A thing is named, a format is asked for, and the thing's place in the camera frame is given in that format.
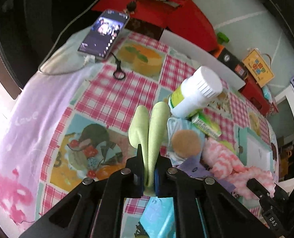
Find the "black box with gauge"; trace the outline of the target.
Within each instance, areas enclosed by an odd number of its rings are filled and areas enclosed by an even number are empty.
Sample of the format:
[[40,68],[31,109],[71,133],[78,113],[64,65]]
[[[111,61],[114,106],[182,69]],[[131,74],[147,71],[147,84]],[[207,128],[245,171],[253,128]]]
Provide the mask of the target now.
[[235,55],[233,55],[227,48],[221,47],[215,57],[230,70],[232,70],[238,77],[245,80],[248,75],[248,70]]

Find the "light blue wipes pack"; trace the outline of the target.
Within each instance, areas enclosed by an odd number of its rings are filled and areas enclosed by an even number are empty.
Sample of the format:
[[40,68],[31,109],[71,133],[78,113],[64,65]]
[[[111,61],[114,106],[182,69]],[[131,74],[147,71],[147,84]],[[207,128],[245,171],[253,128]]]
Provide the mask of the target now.
[[264,98],[271,104],[273,102],[273,96],[267,85],[262,87],[262,92],[263,92]]

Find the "pink white zigzag cloth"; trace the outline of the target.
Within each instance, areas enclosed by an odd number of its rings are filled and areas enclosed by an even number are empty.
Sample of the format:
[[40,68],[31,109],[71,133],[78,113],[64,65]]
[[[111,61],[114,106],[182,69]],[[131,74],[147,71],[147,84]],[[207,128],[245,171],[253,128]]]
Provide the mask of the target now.
[[257,196],[247,187],[247,182],[255,178],[271,197],[274,196],[276,184],[270,171],[244,166],[232,151],[211,137],[205,139],[202,159],[215,178],[226,180],[235,186],[234,192],[237,195],[247,200],[257,200]]

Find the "smartphone with lit screen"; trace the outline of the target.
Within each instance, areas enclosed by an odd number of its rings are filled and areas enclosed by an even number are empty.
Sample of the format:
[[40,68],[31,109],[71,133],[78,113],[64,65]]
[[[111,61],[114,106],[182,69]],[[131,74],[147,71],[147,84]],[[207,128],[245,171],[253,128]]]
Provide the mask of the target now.
[[92,55],[100,61],[106,59],[129,19],[130,16],[125,12],[111,9],[103,11],[77,51],[83,55]]

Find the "green plastic knob toy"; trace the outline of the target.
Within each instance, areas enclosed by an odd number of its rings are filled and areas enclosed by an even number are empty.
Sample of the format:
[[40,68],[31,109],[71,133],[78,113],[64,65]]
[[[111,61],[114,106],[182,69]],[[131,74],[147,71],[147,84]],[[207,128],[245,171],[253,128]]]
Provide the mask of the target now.
[[229,38],[222,32],[217,33],[217,42],[219,45],[227,44],[229,43]]

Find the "pink checkered food tablecloth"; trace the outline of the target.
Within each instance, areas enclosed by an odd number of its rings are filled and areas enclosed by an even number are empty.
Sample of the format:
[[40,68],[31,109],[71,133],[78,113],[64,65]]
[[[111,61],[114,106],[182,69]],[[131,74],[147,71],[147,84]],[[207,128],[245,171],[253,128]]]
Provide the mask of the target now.
[[[60,120],[41,169],[36,210],[45,214],[83,178],[108,178],[135,154],[127,132],[138,106],[168,101],[200,63],[157,40],[128,33],[115,56],[85,80]],[[239,129],[250,128],[271,147],[278,180],[277,141],[255,106],[223,82],[223,91],[203,110],[221,129],[218,141],[239,157]]]

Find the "round tan sponge puff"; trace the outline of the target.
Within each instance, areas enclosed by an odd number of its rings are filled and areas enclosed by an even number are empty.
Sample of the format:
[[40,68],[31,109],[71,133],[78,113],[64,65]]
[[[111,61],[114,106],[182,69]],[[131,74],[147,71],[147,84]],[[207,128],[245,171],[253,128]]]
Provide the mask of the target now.
[[178,130],[171,138],[173,151],[181,158],[190,158],[201,152],[201,141],[193,130]]

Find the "blue face mask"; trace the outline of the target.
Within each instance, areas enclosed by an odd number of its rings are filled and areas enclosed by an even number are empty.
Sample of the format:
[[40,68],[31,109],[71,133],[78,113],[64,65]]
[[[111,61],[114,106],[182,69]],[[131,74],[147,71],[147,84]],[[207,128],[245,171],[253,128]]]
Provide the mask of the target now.
[[171,117],[167,121],[168,145],[167,145],[166,155],[167,155],[167,157],[170,158],[172,164],[173,165],[180,165],[187,159],[187,158],[179,157],[173,151],[172,146],[171,146],[171,138],[172,138],[173,134],[178,130],[193,130],[198,134],[199,139],[201,141],[201,152],[196,156],[198,156],[200,159],[201,154],[202,154],[202,150],[203,150],[204,144],[205,144],[205,134],[202,131],[200,131],[198,128],[196,128],[195,125],[193,125],[190,121],[188,121],[186,119],[179,119],[179,118]]

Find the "green tissue pack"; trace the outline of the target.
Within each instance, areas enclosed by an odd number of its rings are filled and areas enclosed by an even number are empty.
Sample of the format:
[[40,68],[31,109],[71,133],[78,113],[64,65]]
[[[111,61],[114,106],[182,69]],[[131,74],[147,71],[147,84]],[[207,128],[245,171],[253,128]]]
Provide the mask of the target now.
[[193,115],[191,117],[191,122],[196,128],[211,138],[219,139],[222,134],[220,126],[202,112]]

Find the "white tray with teal rim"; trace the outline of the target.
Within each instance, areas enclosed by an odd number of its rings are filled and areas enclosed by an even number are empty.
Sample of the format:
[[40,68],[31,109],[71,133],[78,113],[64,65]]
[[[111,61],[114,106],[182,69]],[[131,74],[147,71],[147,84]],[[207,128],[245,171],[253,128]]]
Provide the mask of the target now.
[[271,147],[248,127],[239,129],[239,159],[246,167],[275,170]]

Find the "red gift box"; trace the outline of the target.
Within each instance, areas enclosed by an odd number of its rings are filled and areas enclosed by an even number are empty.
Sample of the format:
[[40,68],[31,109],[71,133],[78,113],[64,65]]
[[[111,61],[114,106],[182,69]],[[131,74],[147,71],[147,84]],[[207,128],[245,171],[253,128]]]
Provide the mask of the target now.
[[246,97],[263,116],[268,114],[270,103],[264,97],[262,88],[257,84],[250,73],[248,73],[245,79],[245,85],[240,89],[240,93]]

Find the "red gift bag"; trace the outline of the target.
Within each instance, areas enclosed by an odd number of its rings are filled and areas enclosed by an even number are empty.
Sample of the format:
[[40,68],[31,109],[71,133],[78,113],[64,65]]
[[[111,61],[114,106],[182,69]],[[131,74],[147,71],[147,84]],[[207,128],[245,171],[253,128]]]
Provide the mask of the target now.
[[93,11],[127,11],[139,19],[190,41],[207,52],[218,47],[212,24],[192,0],[99,0]]

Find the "yellow wooden sign plaque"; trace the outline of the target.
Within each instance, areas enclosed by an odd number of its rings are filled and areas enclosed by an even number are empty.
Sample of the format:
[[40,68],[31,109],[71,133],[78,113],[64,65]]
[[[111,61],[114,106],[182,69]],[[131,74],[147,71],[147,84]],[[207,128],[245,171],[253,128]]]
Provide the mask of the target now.
[[242,62],[261,88],[275,77],[271,70],[272,58],[260,53],[257,48],[250,49]]

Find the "lavender bed sheet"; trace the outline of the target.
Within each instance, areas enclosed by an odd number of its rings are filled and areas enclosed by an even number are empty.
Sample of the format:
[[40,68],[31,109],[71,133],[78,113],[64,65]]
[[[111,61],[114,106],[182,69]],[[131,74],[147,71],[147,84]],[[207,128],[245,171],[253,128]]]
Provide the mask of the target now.
[[0,206],[15,224],[34,222],[41,165],[77,89],[91,73],[77,49],[89,29],[73,34],[24,87],[0,145]]

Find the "white plastic pill bottle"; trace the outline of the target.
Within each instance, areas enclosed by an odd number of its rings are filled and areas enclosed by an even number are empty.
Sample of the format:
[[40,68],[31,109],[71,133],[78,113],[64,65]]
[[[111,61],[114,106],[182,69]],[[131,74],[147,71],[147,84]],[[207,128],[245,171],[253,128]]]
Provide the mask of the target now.
[[201,66],[170,95],[168,105],[176,118],[190,118],[223,91],[219,76]]

